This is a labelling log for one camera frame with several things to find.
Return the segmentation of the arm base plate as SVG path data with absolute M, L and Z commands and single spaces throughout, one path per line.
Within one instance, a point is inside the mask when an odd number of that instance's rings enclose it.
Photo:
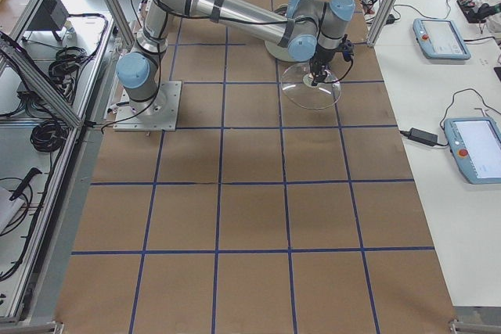
M 181 81 L 162 81 L 154 102 L 137 103 L 129 99 L 125 89 L 121 100 L 128 102 L 117 109 L 115 131 L 175 131 L 178 119 Z

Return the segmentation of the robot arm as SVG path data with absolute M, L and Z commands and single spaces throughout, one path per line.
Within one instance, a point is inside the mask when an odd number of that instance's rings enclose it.
M 210 20 L 266 41 L 270 51 L 286 53 L 293 66 L 279 82 L 282 93 L 308 110 L 333 106 L 341 96 L 341 81 L 330 69 L 337 53 L 352 61 L 346 30 L 355 11 L 354 0 L 289 0 L 284 14 L 243 0 L 150 0 L 150 8 L 132 50 L 119 60 L 117 78 L 128 96 L 126 120 L 157 129 L 166 113 L 177 111 L 160 82 L 160 61 L 168 46 L 168 21 L 173 17 Z

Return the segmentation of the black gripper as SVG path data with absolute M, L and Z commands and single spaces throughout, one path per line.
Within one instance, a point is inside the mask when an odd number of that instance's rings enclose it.
M 312 75 L 312 86 L 331 83 L 333 81 L 330 72 L 330 61 L 333 58 L 332 50 L 318 50 L 309 61 L 310 73 Z

